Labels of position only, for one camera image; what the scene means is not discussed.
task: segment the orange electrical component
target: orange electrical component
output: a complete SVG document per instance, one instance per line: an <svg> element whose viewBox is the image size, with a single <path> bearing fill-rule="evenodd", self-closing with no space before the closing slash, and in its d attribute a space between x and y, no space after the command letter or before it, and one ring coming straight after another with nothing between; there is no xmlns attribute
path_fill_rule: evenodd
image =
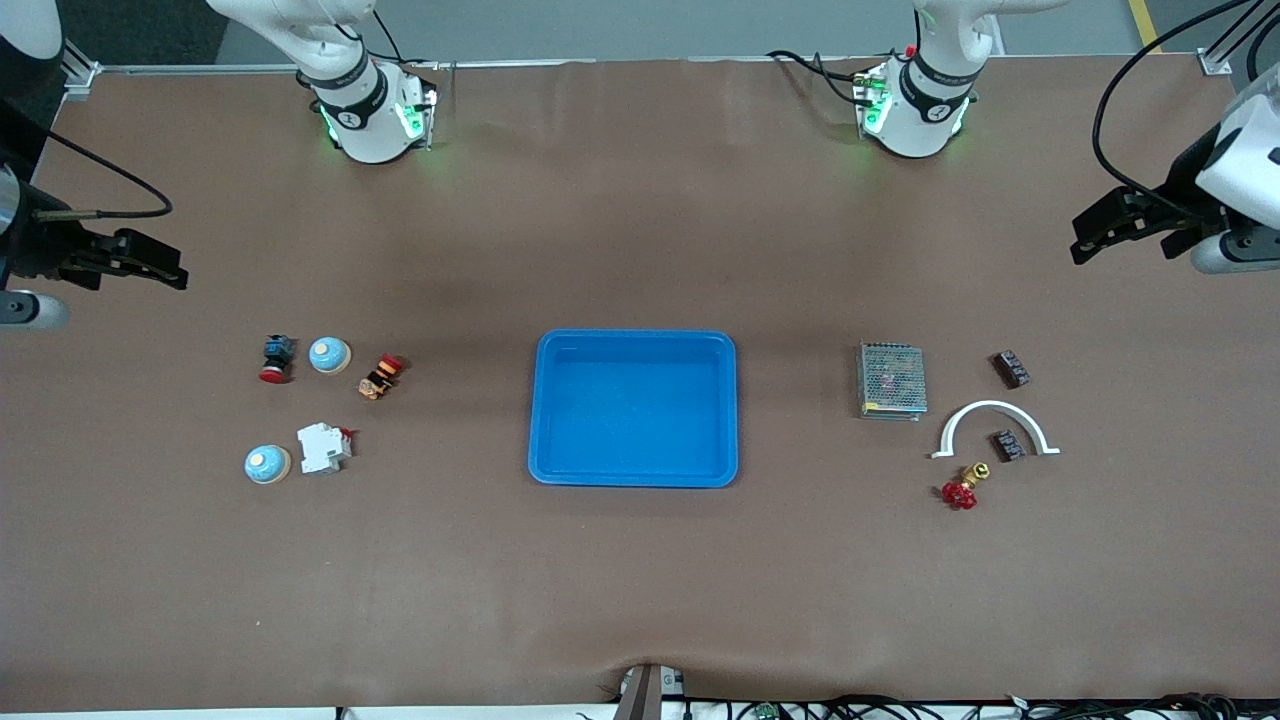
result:
<svg viewBox="0 0 1280 720"><path fill-rule="evenodd" d="M404 365L396 356L383 355L378 360L378 366L374 368L374 372L360 380L360 395L364 395L369 400L378 400L396 384L396 375L403 369Z"/></svg>

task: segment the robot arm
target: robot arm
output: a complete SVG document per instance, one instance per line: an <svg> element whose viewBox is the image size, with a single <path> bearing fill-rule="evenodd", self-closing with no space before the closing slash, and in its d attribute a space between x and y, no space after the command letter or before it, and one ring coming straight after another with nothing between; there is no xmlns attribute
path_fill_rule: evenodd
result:
<svg viewBox="0 0 1280 720"><path fill-rule="evenodd" d="M375 61L348 27L374 0L207 0L298 65L315 91L329 137L352 159L387 163L430 147L435 86L393 63Z"/></svg>
<svg viewBox="0 0 1280 720"><path fill-rule="evenodd" d="M942 150L960 131L969 91L995 45L993 17L1038 13L1069 0L914 0L920 44L890 58L856 88L863 132L908 158Z"/></svg>
<svg viewBox="0 0 1280 720"><path fill-rule="evenodd" d="M1189 214L1117 187L1073 222L1075 264L1126 240L1172 231L1160 243L1165 258L1189 251L1202 273L1280 269L1280 64L1174 160L1156 192Z"/></svg>
<svg viewBox="0 0 1280 720"><path fill-rule="evenodd" d="M59 72L61 56L63 31L54 0L0 0L0 94L42 86ZM88 231L79 219L109 215L72 211L28 184L26 174L19 177L9 163L15 156L33 163L45 131L3 100L0 117L20 118L24 128L29 126L20 131L29 142L17 142L17 123L0 124L0 329L54 328L68 318L67 305L55 297L5 290L10 275L40 275L86 290L97 290L104 274L187 287L178 250L128 228L110 236Z"/></svg>

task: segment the metal bracket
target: metal bracket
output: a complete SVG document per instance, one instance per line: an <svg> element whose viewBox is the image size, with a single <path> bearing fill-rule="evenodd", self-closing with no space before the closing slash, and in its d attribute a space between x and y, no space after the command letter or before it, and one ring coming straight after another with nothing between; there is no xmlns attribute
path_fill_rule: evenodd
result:
<svg viewBox="0 0 1280 720"><path fill-rule="evenodd" d="M1204 70L1206 76L1229 76L1231 74L1231 61L1225 56L1213 58L1208 54L1208 50L1203 47L1196 49L1196 59L1201 63L1201 69Z"/></svg>
<svg viewBox="0 0 1280 720"><path fill-rule="evenodd" d="M67 73L67 100L88 100L90 87L102 72L102 64L91 60L83 50L70 40L67 41L67 50L63 53L63 72Z"/></svg>

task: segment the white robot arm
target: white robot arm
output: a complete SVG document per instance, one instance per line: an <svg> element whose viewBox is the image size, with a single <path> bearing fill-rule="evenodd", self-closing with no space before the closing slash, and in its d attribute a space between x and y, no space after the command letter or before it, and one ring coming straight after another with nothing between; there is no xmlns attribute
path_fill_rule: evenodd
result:
<svg viewBox="0 0 1280 720"><path fill-rule="evenodd" d="M969 91L995 45L993 17L1038 13L1069 0L914 0L920 45L868 70L854 96L863 132L906 158L942 150L959 132Z"/></svg>
<svg viewBox="0 0 1280 720"><path fill-rule="evenodd" d="M0 0L0 95L40 87L63 59L63 23L54 0Z"/></svg>
<svg viewBox="0 0 1280 720"><path fill-rule="evenodd" d="M394 63L378 61L349 26L374 12L374 0L207 0L298 65L320 99L334 145L361 163L387 163L429 147L435 87Z"/></svg>
<svg viewBox="0 0 1280 720"><path fill-rule="evenodd" d="M1196 184L1240 217L1228 214L1224 232L1196 243L1192 265L1211 274L1280 269L1280 63L1228 105Z"/></svg>
<svg viewBox="0 0 1280 720"><path fill-rule="evenodd" d="M1155 195L1121 186L1073 224L1076 265L1129 240L1169 233L1165 258L1190 254L1202 273L1280 270L1280 64L1228 105L1222 122L1192 143Z"/></svg>

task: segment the yellow floor stripe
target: yellow floor stripe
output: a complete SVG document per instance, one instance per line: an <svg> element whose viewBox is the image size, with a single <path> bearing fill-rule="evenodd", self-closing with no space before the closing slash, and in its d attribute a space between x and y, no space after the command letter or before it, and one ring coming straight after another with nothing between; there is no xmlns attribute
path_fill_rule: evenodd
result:
<svg viewBox="0 0 1280 720"><path fill-rule="evenodd" d="M1156 35L1156 23L1151 22L1147 0L1129 0L1129 12L1133 13L1133 22L1138 26L1138 37L1142 38L1143 46L1151 45L1152 40L1160 37ZM1164 53L1164 50L1157 45L1152 53Z"/></svg>

